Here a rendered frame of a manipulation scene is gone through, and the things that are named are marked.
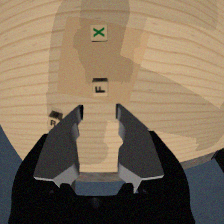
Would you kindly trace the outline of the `beige letter block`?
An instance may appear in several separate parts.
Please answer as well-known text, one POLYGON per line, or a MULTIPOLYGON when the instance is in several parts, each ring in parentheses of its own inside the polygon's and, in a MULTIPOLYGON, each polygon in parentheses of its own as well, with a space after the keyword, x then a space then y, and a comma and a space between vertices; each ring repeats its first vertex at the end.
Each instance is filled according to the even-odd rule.
POLYGON ((54 127, 57 123, 59 123, 60 120, 62 120, 63 113, 59 113, 56 111, 53 111, 48 116, 48 126, 54 127))
POLYGON ((91 24, 90 41, 102 42, 108 40, 108 24, 91 24))
POLYGON ((108 96, 108 78, 93 78, 92 94, 93 97, 108 96))

